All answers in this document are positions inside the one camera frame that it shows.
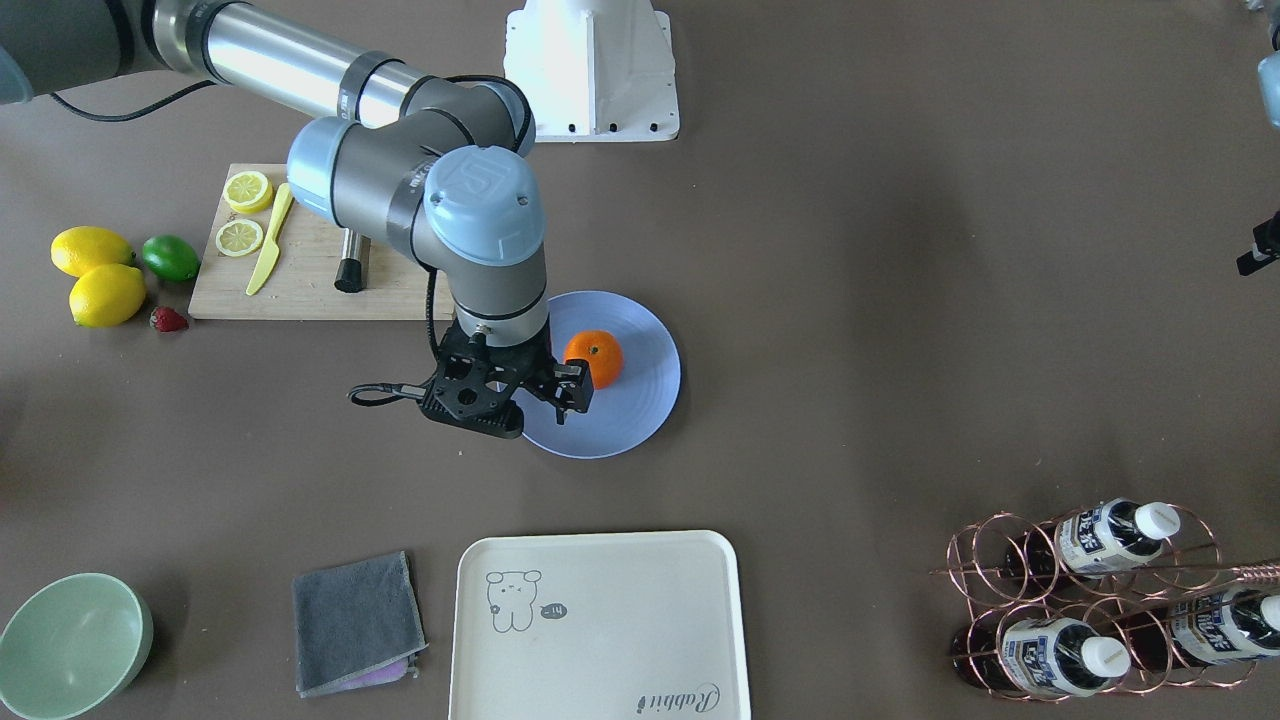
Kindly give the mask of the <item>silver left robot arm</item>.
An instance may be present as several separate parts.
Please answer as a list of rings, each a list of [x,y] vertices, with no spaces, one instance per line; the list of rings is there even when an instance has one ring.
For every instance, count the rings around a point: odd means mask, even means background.
[[[1257,65],[1260,92],[1268,123],[1279,127],[1279,1],[1239,1],[1267,23],[1270,54]],[[1252,229],[1249,249],[1236,259],[1239,275],[1248,277],[1279,260],[1279,211]]]

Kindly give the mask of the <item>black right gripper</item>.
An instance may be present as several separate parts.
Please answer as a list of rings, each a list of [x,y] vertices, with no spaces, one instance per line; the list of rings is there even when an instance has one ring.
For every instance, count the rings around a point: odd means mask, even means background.
[[[453,323],[419,409],[434,421],[513,439],[524,425],[554,427],[557,414],[585,414],[593,396],[589,360],[557,363],[549,324],[520,345],[497,347]]]

